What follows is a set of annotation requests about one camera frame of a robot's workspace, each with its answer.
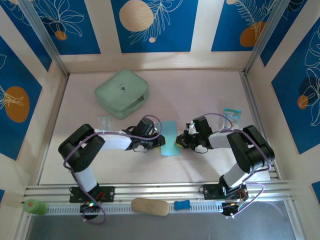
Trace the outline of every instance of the gray floor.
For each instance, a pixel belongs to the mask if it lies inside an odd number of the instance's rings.
[[[294,240],[285,214],[264,202],[254,202],[235,219],[220,213],[181,213],[157,217],[140,214],[109,215],[100,226],[80,216],[36,216],[27,240]]]

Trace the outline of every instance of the mint green pouch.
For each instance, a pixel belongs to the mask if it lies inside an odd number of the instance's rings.
[[[99,104],[117,119],[124,119],[149,97],[149,84],[128,69],[122,69],[95,91]]]

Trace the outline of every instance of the orange circle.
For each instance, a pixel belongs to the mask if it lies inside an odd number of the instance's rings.
[[[55,37],[56,37],[57,39],[59,39],[59,40],[61,40],[61,41],[66,40],[67,37],[68,37],[67,34],[66,34],[64,31],[60,31],[60,30],[56,31],[56,32],[54,33],[54,35],[55,35]]]
[[[27,92],[19,86],[9,87],[5,92],[5,112],[8,117],[16,122],[23,123],[29,114],[30,101]]]
[[[240,36],[240,44],[243,47],[253,47],[256,45],[258,37],[264,29],[266,23],[264,21],[256,22],[254,25],[248,26]]]
[[[306,109],[308,107],[308,98],[305,95],[301,95],[298,98],[298,106],[300,109]]]

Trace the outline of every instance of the light blue card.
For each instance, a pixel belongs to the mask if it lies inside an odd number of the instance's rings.
[[[175,145],[178,136],[176,121],[163,121],[161,134],[165,137],[165,145],[161,146],[162,156],[180,155],[180,147]]]

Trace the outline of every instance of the green cup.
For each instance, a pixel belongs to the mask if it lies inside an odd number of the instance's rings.
[[[23,211],[31,214],[44,215],[48,212],[48,204],[35,199],[29,199],[23,204]]]

